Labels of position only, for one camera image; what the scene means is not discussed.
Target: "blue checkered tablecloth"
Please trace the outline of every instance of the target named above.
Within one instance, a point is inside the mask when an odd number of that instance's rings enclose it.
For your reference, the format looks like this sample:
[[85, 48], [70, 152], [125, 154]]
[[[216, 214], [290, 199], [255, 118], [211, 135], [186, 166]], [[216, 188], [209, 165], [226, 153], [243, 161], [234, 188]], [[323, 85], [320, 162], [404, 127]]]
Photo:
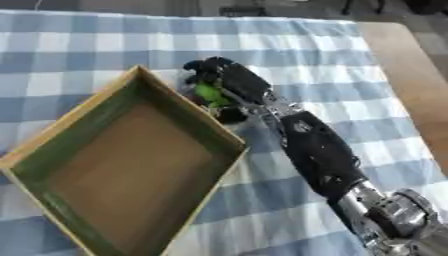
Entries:
[[[329, 123], [380, 188], [412, 187], [448, 210], [444, 176], [356, 25], [345, 21], [2, 10], [0, 154], [135, 64], [178, 86], [184, 63], [215, 55], [247, 65]], [[262, 123], [238, 133], [250, 153], [171, 255], [365, 255]], [[1, 256], [77, 252], [0, 176]]]

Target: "robotic hand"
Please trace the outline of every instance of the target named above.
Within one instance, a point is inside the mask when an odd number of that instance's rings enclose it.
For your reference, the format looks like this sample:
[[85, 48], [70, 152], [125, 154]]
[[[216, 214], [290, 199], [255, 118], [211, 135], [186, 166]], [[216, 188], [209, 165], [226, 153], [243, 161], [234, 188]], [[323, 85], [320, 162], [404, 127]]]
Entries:
[[385, 195], [359, 169], [359, 159], [326, 124], [297, 103], [289, 103], [265, 80], [221, 57], [192, 61], [187, 83], [207, 83], [258, 115], [310, 187], [373, 255], [448, 255], [448, 227], [431, 203], [410, 189]]

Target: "wooden table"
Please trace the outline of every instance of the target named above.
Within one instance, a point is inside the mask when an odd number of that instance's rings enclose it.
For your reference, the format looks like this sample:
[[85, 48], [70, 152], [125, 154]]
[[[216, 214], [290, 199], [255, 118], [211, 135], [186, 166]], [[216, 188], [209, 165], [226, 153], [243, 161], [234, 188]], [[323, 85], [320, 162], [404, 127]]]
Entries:
[[434, 158], [448, 175], [448, 84], [401, 24], [361, 22], [359, 28]]

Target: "cable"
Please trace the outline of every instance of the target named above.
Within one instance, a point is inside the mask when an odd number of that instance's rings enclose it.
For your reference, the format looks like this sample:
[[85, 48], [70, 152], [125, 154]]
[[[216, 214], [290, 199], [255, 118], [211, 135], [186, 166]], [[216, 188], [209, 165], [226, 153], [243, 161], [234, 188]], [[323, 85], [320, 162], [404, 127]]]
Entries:
[[39, 10], [39, 7], [40, 7], [40, 5], [42, 4], [43, 1], [44, 1], [44, 0], [37, 0], [37, 1], [36, 1], [36, 4], [34, 4], [34, 10], [35, 10], [35, 11], [38, 11], [38, 10]]

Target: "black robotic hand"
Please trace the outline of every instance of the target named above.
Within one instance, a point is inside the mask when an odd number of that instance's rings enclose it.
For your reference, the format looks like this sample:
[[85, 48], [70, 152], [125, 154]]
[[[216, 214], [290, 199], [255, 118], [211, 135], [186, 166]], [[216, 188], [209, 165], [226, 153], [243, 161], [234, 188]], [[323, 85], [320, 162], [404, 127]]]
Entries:
[[248, 103], [262, 105], [264, 94], [271, 88], [263, 78], [243, 65], [222, 57], [191, 61], [184, 65], [184, 69], [196, 71], [195, 75], [186, 80], [187, 84], [215, 85]]

